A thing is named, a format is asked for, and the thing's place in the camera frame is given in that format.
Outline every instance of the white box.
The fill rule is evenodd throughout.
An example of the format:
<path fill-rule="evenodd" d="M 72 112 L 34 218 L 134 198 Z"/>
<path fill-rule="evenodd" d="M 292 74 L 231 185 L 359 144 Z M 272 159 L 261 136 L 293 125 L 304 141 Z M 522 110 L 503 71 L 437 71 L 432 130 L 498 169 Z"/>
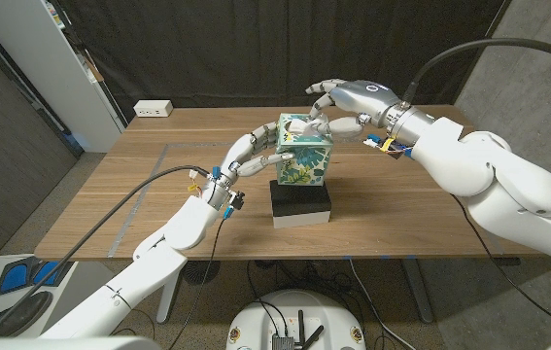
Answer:
<path fill-rule="evenodd" d="M 174 106 L 170 100 L 139 100 L 133 109 L 138 117 L 169 117 Z"/>

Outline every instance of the silver robotic hand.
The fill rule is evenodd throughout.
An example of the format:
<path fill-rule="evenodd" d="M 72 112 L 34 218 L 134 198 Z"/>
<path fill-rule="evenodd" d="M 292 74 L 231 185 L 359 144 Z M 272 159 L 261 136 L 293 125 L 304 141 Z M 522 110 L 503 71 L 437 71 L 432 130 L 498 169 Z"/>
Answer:
<path fill-rule="evenodd" d="M 405 146 L 416 143 L 434 118 L 415 107 L 401 103 L 389 88 L 368 81 L 346 82 L 340 79 L 325 80 L 305 90 L 307 93 L 324 92 L 312 110 L 310 119 L 319 118 L 323 108 L 335 105 L 341 110 L 354 112 L 356 117 L 346 117 L 317 126 L 334 136 L 355 137 L 362 133 L 363 126 L 371 123 L 387 128 L 388 135 Z"/>
<path fill-rule="evenodd" d="M 277 144 L 277 123 L 270 122 L 239 138 L 229 149 L 220 167 L 220 173 L 211 174 L 204 186 L 202 198 L 219 210 L 227 202 L 234 200 L 237 193 L 231 190 L 239 177 L 253 176 L 268 165 L 294 158 L 292 153 L 252 156 L 275 147 Z"/>

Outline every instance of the blue cable tie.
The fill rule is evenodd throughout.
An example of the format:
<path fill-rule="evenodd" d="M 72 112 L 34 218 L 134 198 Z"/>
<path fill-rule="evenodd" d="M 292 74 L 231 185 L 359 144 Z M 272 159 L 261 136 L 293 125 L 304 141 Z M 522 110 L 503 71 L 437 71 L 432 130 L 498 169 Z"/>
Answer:
<path fill-rule="evenodd" d="M 381 143 L 381 138 L 375 134 L 368 134 L 368 139 L 376 142 L 376 143 Z"/>
<path fill-rule="evenodd" d="M 219 166 L 213 166 L 213 178 L 219 180 L 221 177 L 221 168 Z"/>

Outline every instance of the black curtain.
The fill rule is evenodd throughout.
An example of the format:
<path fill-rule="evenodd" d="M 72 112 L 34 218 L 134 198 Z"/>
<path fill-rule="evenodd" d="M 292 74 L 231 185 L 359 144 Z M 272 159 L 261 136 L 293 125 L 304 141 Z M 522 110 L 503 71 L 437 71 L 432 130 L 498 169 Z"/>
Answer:
<path fill-rule="evenodd" d="M 502 0 L 61 0 L 127 117 L 175 107 L 298 106 L 329 78 L 402 94 L 436 54 L 482 39 Z M 451 103 L 476 52 L 433 68 L 415 103 Z"/>

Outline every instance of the black box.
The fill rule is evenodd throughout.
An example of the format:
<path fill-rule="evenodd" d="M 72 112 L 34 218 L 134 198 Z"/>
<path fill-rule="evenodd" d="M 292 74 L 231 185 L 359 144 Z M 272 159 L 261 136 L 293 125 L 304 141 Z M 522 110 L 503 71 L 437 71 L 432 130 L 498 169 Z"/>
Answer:
<path fill-rule="evenodd" d="M 278 185 L 270 182 L 273 226 L 292 228 L 328 223 L 331 199 L 327 183 L 322 186 Z"/>

